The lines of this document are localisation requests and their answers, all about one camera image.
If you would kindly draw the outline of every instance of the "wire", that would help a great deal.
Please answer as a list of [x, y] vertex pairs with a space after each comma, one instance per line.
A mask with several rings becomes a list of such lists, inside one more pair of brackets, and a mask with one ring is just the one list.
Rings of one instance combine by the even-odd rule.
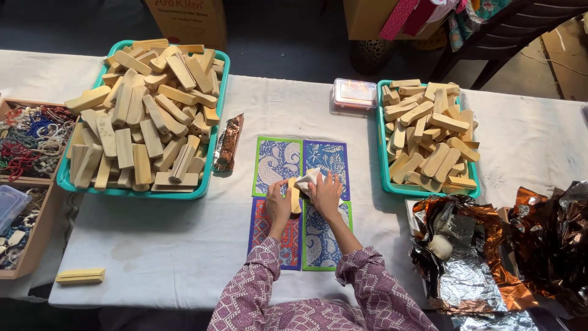
[[565, 65], [565, 64], [561, 64], [561, 63], [559, 63], [559, 62], [557, 62], [557, 61], [554, 61], [554, 60], [552, 60], [552, 59], [541, 59], [541, 58], [534, 58], [534, 57], [530, 57], [530, 56], [528, 56], [527, 54], [523, 53], [522, 51], [521, 51], [520, 53], [521, 53], [521, 54], [523, 54], [524, 56], [526, 56], [526, 57], [530, 58], [530, 59], [538, 59], [539, 61], [551, 61], [551, 62], [555, 62], [555, 63], [557, 63], [557, 64], [561, 65], [562, 67], [566, 67], [566, 68], [568, 68], [569, 70], [576, 71], [576, 72], [577, 72], [578, 74], [580, 74], [580, 75], [588, 76], [588, 74], [586, 74], [586, 73], [583, 73], [583, 72], [580, 72], [580, 71], [578, 71], [578, 70], [576, 70], [576, 69], [570, 68], [570, 67], [568, 67], [567, 65]]

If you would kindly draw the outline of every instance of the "chair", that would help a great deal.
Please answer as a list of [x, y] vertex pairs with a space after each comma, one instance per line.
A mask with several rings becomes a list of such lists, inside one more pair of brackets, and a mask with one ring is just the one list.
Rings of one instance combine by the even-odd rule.
[[479, 90], [530, 42], [585, 12], [588, 0], [514, 0], [482, 24], [457, 52], [448, 42], [429, 81], [444, 79], [461, 59], [485, 59], [488, 63], [472, 85], [472, 90]]

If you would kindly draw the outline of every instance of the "person's right hand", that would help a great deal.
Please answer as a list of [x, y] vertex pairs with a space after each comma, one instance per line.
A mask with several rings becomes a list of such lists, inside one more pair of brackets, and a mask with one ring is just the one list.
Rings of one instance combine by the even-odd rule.
[[335, 174], [335, 182], [333, 182], [333, 175], [329, 171], [326, 180], [323, 175], [319, 173], [316, 177], [316, 186], [308, 183], [310, 190], [310, 199], [315, 205], [315, 208], [328, 222], [343, 220], [339, 214], [339, 197], [343, 191], [343, 184], [339, 182], [339, 175]]

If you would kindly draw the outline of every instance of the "wooden box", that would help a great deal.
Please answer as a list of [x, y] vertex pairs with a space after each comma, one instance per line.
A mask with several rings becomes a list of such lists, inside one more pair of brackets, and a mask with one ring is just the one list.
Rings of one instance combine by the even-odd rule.
[[51, 238], [55, 219], [59, 214], [63, 200], [66, 198], [66, 191], [55, 183], [43, 181], [17, 180], [11, 182], [6, 179], [0, 179], [0, 185], [4, 184], [14, 188], [48, 188], [45, 194], [45, 200], [36, 218], [35, 226], [33, 226], [29, 234], [29, 239], [26, 242], [25, 249], [20, 256], [16, 269], [0, 269], [0, 279], [16, 279], [34, 272], [39, 265], [45, 247]]
[[[36, 101], [27, 101], [27, 100], [5, 98], [4, 100], [2, 100], [2, 102], [0, 102], [0, 121], [6, 120], [6, 113], [9, 110], [16, 107], [17, 104], [21, 105], [23, 107], [31, 107], [31, 108], [36, 108], [41, 105], [65, 107], [62, 104], [52, 104], [50, 102], [36, 102]], [[50, 175], [50, 178], [36, 178], [36, 177], [20, 176], [20, 177], [18, 177], [18, 179], [19, 180], [43, 181], [43, 182], [48, 182], [48, 183], [53, 182], [53, 181], [55, 181], [54, 179], [55, 179], [55, 176], [57, 175], [57, 170], [59, 169], [59, 165], [61, 165], [61, 161], [63, 160], [63, 158], [64, 158], [64, 155], [62, 153], [61, 158], [59, 159], [59, 162], [57, 163], [57, 167], [55, 167], [55, 171]], [[10, 176], [0, 174], [0, 178], [8, 178], [8, 177], [10, 177]]]

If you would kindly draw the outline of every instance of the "turquoise tray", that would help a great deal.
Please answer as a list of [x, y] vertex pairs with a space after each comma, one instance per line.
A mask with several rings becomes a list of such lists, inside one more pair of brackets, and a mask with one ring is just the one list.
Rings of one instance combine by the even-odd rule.
[[[377, 114], [376, 114], [376, 121], [377, 121], [377, 155], [380, 158], [380, 175], [382, 176], [382, 189], [386, 192], [396, 193], [396, 194], [404, 194], [406, 196], [413, 196], [413, 197], [428, 197], [431, 194], [436, 194], [438, 196], [445, 196], [445, 193], [432, 193], [429, 191], [416, 191], [411, 186], [404, 185], [404, 184], [392, 184], [390, 182], [390, 174], [388, 173], [388, 154], [386, 151], [386, 134], [384, 132], [384, 126], [386, 122], [384, 121], [384, 107], [382, 105], [382, 86], [390, 85], [389, 80], [379, 81], [377, 83]], [[456, 104], [460, 104], [459, 97], [456, 98]], [[477, 176], [476, 171], [476, 163], [468, 162], [467, 163], [470, 179], [473, 179], [476, 184], [477, 188], [468, 194], [472, 198], [477, 198], [480, 196], [480, 180]]]
[[[119, 41], [114, 44], [108, 53], [108, 56], [113, 55], [116, 51], [123, 49], [125, 46], [131, 46], [133, 44], [132, 40], [123, 40]], [[229, 76], [229, 69], [230, 69], [230, 59], [229, 56], [221, 51], [216, 51], [216, 57], [225, 62], [225, 69], [223, 70], [222, 74], [222, 82], [220, 84], [220, 95], [218, 98], [218, 102], [216, 104], [216, 114], [219, 118], [222, 115], [222, 107], [225, 101], [225, 90], [226, 90], [226, 83], [228, 81]], [[98, 75], [98, 79], [96, 79], [96, 83], [94, 83], [94, 87], [99, 87], [104, 85], [104, 81], [102, 80], [102, 75], [106, 73], [108, 70], [108, 66], [104, 64], [102, 66], [102, 70]], [[209, 143], [208, 153], [206, 155], [206, 164], [204, 165], [204, 176], [202, 177], [202, 181], [196, 187], [196, 190], [192, 193], [169, 193], [169, 192], [137, 192], [133, 190], [121, 190], [118, 188], [107, 188], [104, 191], [96, 191], [94, 188], [76, 188], [69, 182], [69, 164], [70, 160], [64, 159], [59, 166], [59, 170], [57, 172], [56, 182], [57, 185], [62, 187], [65, 190], [71, 192], [87, 192], [87, 193], [95, 193], [95, 194], [104, 194], [106, 196], [124, 196], [124, 197], [141, 197], [141, 198], [159, 198], [159, 199], [177, 199], [177, 200], [191, 200], [196, 198], [201, 198], [206, 195], [208, 191], [208, 185], [211, 179], [211, 171], [212, 171], [212, 158], [215, 150], [216, 139], [217, 139], [217, 132], [218, 132], [218, 125], [214, 125], [211, 128], [211, 141]]]

